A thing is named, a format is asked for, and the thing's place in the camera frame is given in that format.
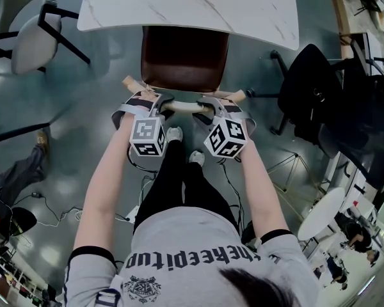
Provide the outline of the person's right hand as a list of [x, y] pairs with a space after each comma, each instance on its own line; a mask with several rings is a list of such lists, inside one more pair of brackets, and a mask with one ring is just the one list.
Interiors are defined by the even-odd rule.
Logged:
[[240, 113], [242, 111], [241, 108], [235, 102], [229, 99], [220, 98], [219, 101], [228, 113]]

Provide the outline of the person's left hand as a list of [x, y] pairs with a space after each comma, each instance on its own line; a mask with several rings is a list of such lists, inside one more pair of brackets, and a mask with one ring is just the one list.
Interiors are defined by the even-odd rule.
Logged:
[[135, 93], [127, 102], [127, 105], [144, 108], [150, 111], [159, 100], [160, 94], [154, 91], [139, 91]]

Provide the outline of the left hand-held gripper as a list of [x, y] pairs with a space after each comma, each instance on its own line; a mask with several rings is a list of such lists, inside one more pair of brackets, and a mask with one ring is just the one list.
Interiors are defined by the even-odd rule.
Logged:
[[139, 157], [161, 157], [166, 146], [163, 120], [168, 121], [174, 112], [161, 111], [163, 105], [174, 100], [171, 94], [160, 94], [156, 104], [148, 111], [141, 107], [127, 105], [126, 102], [112, 114], [111, 119], [116, 129], [119, 128], [126, 113], [134, 116], [130, 144]]

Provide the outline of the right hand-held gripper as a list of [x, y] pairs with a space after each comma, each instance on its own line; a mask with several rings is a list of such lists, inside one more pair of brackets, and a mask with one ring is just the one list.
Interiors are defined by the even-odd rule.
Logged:
[[201, 107], [213, 108], [212, 119], [202, 113], [193, 113], [194, 121], [203, 128], [211, 128], [204, 145], [214, 157], [234, 159], [248, 143], [256, 129], [256, 122], [246, 111], [228, 113], [219, 98], [201, 97], [196, 102]]

